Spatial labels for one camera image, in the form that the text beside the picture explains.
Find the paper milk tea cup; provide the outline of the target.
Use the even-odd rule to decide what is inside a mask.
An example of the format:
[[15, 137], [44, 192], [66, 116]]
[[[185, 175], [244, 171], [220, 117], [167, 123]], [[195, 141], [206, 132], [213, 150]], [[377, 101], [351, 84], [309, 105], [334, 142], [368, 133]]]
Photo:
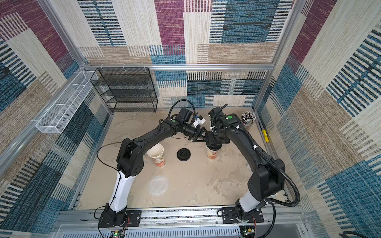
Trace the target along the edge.
[[160, 143], [153, 146], [147, 151], [148, 156], [153, 160], [154, 164], [158, 167], [165, 165], [164, 147]]
[[210, 149], [207, 147], [207, 157], [208, 159], [210, 160], [214, 160], [217, 158], [217, 155], [218, 155], [218, 152], [219, 152], [219, 149]]

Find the white leak-proof paper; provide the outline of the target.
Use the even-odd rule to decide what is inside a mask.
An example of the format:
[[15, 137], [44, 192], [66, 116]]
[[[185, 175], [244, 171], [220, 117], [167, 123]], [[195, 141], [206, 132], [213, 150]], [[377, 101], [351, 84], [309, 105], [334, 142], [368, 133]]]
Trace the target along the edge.
[[168, 188], [169, 181], [163, 176], [156, 176], [148, 183], [149, 193], [153, 196], [162, 196]]

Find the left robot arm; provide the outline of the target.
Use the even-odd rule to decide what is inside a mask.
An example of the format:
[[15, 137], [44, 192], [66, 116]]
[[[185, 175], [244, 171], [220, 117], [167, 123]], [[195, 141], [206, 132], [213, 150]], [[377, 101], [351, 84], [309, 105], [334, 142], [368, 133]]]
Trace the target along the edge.
[[196, 122], [194, 105], [187, 99], [181, 99], [175, 104], [182, 101], [188, 102], [192, 110], [181, 108], [178, 114], [173, 115], [172, 111], [175, 106], [172, 106], [167, 118], [160, 119], [155, 129], [141, 137], [135, 139], [126, 138], [120, 142], [121, 147], [117, 155], [117, 166], [114, 168], [117, 172], [117, 180], [112, 197], [103, 207], [104, 210], [98, 218], [100, 224], [105, 223], [114, 227], [125, 224], [128, 196], [132, 184], [135, 177], [143, 170], [143, 157], [151, 148], [178, 133], [182, 133], [188, 140], [193, 142], [207, 142], [207, 129], [200, 125], [193, 125]]

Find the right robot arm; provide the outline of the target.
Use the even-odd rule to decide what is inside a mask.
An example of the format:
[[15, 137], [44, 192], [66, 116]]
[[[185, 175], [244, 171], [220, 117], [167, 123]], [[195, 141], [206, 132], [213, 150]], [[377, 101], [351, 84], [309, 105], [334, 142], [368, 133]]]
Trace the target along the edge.
[[[235, 210], [239, 222], [247, 222], [254, 213], [270, 203], [285, 207], [295, 207], [301, 195], [292, 179], [285, 172], [285, 164], [267, 154], [246, 130], [235, 115], [225, 115], [222, 107], [213, 108], [210, 116], [210, 130], [206, 134], [209, 149], [219, 150], [224, 144], [233, 142], [247, 160], [252, 175], [248, 180], [248, 191], [236, 201]], [[284, 202], [272, 196], [283, 190], [288, 183], [294, 191], [292, 202]]]

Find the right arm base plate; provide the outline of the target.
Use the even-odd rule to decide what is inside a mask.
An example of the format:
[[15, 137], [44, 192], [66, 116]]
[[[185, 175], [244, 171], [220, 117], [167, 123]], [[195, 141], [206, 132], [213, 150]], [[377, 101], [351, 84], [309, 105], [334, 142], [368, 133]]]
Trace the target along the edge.
[[217, 211], [217, 215], [222, 218], [224, 224], [264, 222], [261, 210], [253, 210], [249, 213], [245, 213], [235, 207], [222, 207]]

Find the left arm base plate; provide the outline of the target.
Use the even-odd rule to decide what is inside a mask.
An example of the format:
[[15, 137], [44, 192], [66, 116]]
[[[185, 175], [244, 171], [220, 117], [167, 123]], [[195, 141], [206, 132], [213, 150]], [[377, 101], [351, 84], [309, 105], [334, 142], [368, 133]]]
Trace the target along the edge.
[[98, 228], [138, 227], [140, 218], [141, 210], [122, 210], [118, 213], [112, 210], [103, 211]]

